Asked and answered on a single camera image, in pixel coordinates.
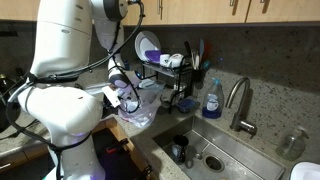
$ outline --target kitchen sink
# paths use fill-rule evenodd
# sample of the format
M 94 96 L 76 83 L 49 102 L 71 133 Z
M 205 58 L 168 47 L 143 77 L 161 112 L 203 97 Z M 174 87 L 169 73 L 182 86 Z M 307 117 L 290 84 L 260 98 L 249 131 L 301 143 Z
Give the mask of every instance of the kitchen sink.
M 172 159 L 171 146 L 177 134 L 189 140 L 186 161 L 177 166 L 191 179 L 276 180 L 284 173 L 281 165 L 196 116 L 153 138 Z

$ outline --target lid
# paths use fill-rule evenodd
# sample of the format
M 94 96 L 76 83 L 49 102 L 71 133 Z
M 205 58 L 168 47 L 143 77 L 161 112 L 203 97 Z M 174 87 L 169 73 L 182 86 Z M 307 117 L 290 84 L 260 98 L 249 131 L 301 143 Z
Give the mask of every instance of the lid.
M 213 83 L 214 83 L 215 85 L 219 85 L 219 84 L 220 84 L 220 79 L 218 79 L 218 78 L 212 78 L 212 80 L 213 80 Z

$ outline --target kitchen utensil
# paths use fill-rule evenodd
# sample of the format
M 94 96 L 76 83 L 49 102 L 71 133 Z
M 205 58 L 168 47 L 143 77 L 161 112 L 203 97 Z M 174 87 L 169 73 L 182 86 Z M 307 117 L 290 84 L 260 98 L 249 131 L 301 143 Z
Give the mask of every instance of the kitchen utensil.
M 204 42 L 204 52 L 202 55 L 202 61 L 209 58 L 211 52 L 212 44 L 209 41 Z
M 169 61 L 171 62 L 171 67 L 172 68 L 180 67 L 182 59 L 183 59 L 182 54 L 174 54 L 170 56 Z
M 192 99 L 185 98 L 179 101 L 176 106 L 179 108 L 179 111 L 182 113 L 190 112 L 191 108 L 196 104 Z
M 143 79 L 139 84 L 139 87 L 146 90 L 160 91 L 164 88 L 166 83 L 161 80 Z
M 195 63 L 195 69 L 198 70 L 199 69 L 199 63 L 200 63 L 200 56 L 196 55 L 196 63 Z
M 211 61 L 210 60 L 205 60 L 202 64 L 201 64 L 201 69 L 202 70 L 208 70 L 211 66 Z
M 148 50 L 161 50 L 159 39 L 150 31 L 141 31 L 135 39 L 135 50 L 142 61 L 147 61 L 145 52 Z
M 155 64 L 160 63 L 160 55 L 161 55 L 160 50 L 147 50 L 145 52 L 145 55 L 148 58 L 148 61 L 155 63 Z
M 201 82 L 202 80 L 202 70 L 194 69 L 192 71 L 192 81 L 193 82 Z
M 200 39 L 200 45 L 199 45 L 199 56 L 200 56 L 199 59 L 200 59 L 200 61 L 202 60 L 203 52 L 204 52 L 204 41 L 201 38 Z
M 183 135 L 175 135 L 172 144 L 173 159 L 177 164 L 182 164 L 186 161 L 186 152 L 189 140 Z
M 184 42 L 184 45 L 185 45 L 185 47 L 186 47 L 188 56 L 191 57 L 191 48 L 190 48 L 189 42 L 188 42 L 188 41 L 185 41 L 185 42 Z
M 191 62 L 193 69 L 196 69 L 196 57 L 198 56 L 198 50 L 192 49 L 191 50 Z

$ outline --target plate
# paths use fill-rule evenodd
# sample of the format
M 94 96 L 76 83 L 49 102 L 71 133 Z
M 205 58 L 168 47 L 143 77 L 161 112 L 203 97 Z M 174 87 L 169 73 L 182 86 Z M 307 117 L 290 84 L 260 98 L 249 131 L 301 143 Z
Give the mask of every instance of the plate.
M 136 53 L 142 61 L 148 61 L 145 52 L 148 50 L 160 50 L 160 42 L 155 34 L 150 31 L 141 31 L 134 43 Z

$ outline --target bowl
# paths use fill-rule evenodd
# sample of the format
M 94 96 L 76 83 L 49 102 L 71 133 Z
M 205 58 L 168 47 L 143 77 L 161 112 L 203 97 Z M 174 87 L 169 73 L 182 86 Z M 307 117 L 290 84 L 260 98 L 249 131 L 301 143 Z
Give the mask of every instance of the bowl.
M 144 52 L 149 62 L 159 64 L 160 63 L 160 50 L 148 50 Z

